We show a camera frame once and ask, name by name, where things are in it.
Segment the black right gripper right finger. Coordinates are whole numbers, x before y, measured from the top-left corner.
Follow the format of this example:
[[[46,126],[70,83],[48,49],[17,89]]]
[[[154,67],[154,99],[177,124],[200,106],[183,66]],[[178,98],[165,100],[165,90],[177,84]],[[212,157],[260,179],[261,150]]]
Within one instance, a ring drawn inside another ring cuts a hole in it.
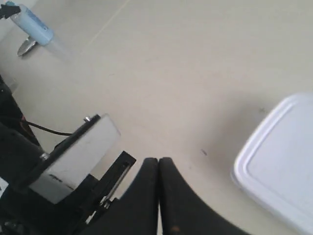
[[[171,158],[158,162],[159,204],[164,235],[246,235],[191,189]]]

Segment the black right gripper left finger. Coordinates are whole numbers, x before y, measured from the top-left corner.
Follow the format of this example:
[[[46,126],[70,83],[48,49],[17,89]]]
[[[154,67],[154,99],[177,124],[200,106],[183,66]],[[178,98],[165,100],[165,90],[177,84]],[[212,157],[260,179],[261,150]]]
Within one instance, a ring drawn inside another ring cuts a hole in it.
[[[86,235],[156,235],[158,160],[146,158],[129,186],[109,210],[84,230]]]

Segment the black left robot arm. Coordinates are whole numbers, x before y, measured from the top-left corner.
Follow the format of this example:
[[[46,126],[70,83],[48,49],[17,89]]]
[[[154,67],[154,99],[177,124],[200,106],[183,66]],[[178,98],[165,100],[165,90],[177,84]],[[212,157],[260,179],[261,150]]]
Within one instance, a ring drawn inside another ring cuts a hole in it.
[[[136,160],[122,152],[101,179],[93,167],[119,137],[108,116],[86,117],[51,152],[42,149],[11,90],[0,84],[0,232],[3,235],[154,235],[158,162],[146,159],[121,199],[112,195]]]

